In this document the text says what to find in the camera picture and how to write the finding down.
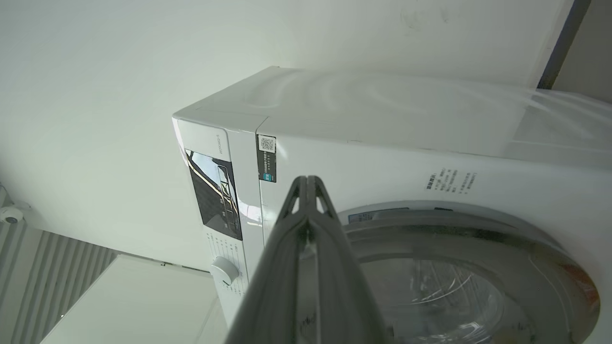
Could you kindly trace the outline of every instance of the front-loading washer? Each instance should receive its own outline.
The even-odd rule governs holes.
[[[317,175],[398,341],[606,341],[611,109],[560,92],[271,67],[177,112],[226,320],[292,181]],[[308,341],[316,314],[299,317]]]

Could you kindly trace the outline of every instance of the label sticker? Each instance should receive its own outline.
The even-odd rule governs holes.
[[[257,135],[259,150],[276,154],[276,137]]]
[[[443,168],[429,177],[425,190],[467,195],[474,190],[478,173]]]
[[[276,137],[257,135],[259,179],[276,183]]]

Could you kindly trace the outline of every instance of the white cabinet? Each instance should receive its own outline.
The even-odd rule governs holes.
[[[210,274],[119,255],[42,343],[214,344],[226,332]]]

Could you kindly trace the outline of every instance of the gray plastic object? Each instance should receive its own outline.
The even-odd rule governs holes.
[[[317,200],[323,210],[317,209]],[[316,343],[366,344],[389,339],[323,182],[298,177],[266,244],[226,344],[298,341],[299,257],[315,251]]]

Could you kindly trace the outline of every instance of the door glass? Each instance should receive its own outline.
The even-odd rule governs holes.
[[[505,297],[486,279],[443,261],[394,258],[361,266],[400,343],[493,342]]]

